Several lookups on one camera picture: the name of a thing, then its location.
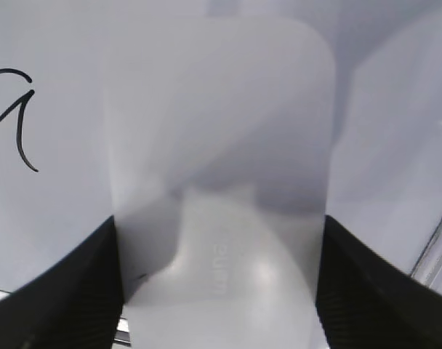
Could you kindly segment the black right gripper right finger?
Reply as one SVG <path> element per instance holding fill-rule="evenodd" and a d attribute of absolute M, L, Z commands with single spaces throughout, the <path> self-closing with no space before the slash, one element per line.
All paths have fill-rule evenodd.
<path fill-rule="evenodd" d="M 442 295 L 326 216 L 316 309 L 330 348 L 442 348 Z"/>

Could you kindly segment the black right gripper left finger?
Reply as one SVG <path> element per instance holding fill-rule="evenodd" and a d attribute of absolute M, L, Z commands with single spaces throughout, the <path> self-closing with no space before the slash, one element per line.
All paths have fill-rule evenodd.
<path fill-rule="evenodd" d="M 0 348 L 111 348 L 124 305 L 114 219 L 0 301 Z"/>

